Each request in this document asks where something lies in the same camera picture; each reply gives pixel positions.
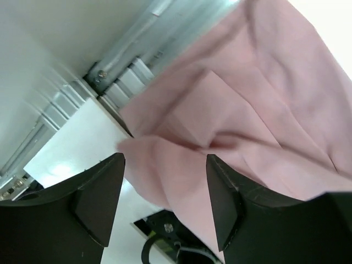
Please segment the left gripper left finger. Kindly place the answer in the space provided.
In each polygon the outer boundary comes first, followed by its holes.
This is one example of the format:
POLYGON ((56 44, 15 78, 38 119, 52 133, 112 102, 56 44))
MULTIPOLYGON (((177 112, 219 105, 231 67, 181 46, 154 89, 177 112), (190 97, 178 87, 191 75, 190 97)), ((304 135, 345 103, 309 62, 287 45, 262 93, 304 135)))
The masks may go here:
POLYGON ((124 169, 124 155, 115 153, 52 187, 2 201, 1 263, 100 263, 124 169))

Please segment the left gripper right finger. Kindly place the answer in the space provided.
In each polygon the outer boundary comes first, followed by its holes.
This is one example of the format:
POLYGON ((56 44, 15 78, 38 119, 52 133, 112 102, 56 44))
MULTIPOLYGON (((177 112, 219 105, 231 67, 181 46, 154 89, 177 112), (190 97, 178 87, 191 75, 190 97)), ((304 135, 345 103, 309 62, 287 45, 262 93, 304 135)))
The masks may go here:
POLYGON ((351 193, 300 201, 206 160, 219 250, 226 263, 351 263, 351 193))

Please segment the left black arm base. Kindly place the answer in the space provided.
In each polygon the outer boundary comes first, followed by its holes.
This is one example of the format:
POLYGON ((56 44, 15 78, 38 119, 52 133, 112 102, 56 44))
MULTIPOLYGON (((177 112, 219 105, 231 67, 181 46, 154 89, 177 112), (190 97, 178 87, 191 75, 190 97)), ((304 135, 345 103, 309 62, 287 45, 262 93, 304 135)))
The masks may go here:
POLYGON ((161 210, 134 222, 146 242, 141 251, 142 263, 150 263, 153 246, 174 263, 221 263, 220 259, 171 211, 161 210))

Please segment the pink trousers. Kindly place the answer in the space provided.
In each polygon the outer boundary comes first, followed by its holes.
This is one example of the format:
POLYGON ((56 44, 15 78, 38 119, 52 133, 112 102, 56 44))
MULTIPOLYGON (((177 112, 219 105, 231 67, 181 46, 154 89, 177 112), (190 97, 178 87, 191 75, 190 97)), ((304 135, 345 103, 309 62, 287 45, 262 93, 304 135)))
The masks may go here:
POLYGON ((128 182, 219 258, 208 154, 299 200, 351 190, 351 80, 288 1, 241 1, 120 113, 128 182))

